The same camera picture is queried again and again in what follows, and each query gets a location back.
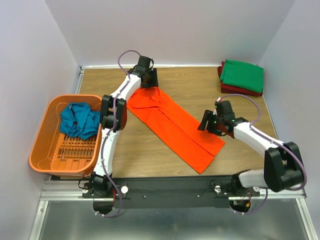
wooden table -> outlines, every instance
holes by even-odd
[[[215,108],[223,96],[215,67],[158,68],[159,87],[188,113],[201,121],[206,109]],[[110,95],[125,79],[120,69],[86,69],[80,94]],[[255,126],[276,137],[263,97],[252,97],[260,106],[262,118]],[[229,97],[236,117],[249,121],[258,116],[256,107],[240,96]],[[261,169],[263,158],[245,143],[222,137],[224,147],[202,175],[230,175],[247,169]],[[144,123],[128,111],[125,129],[119,136],[113,177],[164,177],[199,175],[165,145]]]

basket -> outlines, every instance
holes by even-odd
[[[95,168],[101,144],[101,125],[98,134],[82,140],[60,132],[60,113],[70,103],[87,103],[100,111],[102,99],[96,95],[61,95],[53,99],[45,112],[41,127],[29,157],[30,166],[37,172],[56,176],[87,177]]]

folded green cloth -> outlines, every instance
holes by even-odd
[[[223,84],[260,94],[264,87],[264,69],[250,63],[227,59],[220,80]]]

crumpled blue cloth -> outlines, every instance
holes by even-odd
[[[70,103],[61,112],[60,117],[60,132],[69,137],[86,140],[98,133],[100,112],[92,111],[85,102]]]

orange cloth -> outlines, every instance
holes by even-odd
[[[158,87],[137,89],[127,104],[169,148],[198,173],[202,173],[225,142],[197,130],[199,122]]]

